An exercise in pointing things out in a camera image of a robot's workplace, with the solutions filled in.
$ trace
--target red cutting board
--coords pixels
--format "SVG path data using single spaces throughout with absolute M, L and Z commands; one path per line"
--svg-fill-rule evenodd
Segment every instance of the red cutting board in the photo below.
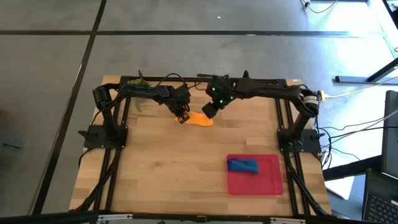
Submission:
M 282 176 L 280 174 L 279 158 L 275 154 L 227 155 L 229 159 L 255 159 L 259 173 L 230 172 L 227 166 L 228 193 L 230 195 L 282 195 Z

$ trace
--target wooden table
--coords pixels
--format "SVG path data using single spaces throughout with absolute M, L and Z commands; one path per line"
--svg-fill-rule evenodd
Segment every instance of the wooden table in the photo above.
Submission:
M 119 83 L 119 80 L 120 76 L 105 76 L 103 84 Z M 289 80 L 288 83 L 295 82 L 299 80 Z M 166 84 L 181 85 L 177 82 Z M 204 91 L 192 88 L 190 93 L 193 111 L 201 112 L 201 107 L 211 100 Z M 127 119 L 128 139 L 121 153 L 112 212 L 292 215 L 285 164 L 278 150 L 274 99 L 235 100 L 218 112 L 212 127 L 179 124 L 165 105 L 159 106 L 152 100 L 141 103 L 141 112 L 137 111 L 134 101 L 131 102 Z M 292 109 L 295 118 L 297 111 L 294 107 Z M 122 113 L 123 110 L 119 112 L 119 121 Z M 98 116 L 95 124 L 102 122 L 102 117 Z M 228 154 L 277 154 L 284 194 L 229 195 L 226 183 Z M 100 176 L 103 155 L 104 149 L 95 149 L 84 156 L 70 208 L 79 206 L 93 190 Z M 319 161 L 309 153 L 300 155 L 306 186 L 323 209 L 331 213 Z M 295 192 L 298 209 L 303 213 L 297 186 Z M 107 186 L 100 208 L 104 208 L 106 193 Z

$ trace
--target blue object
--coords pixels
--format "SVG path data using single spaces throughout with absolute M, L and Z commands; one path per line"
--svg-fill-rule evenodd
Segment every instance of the blue object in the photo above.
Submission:
M 255 159 L 229 159 L 227 161 L 228 171 L 259 173 L 259 166 Z

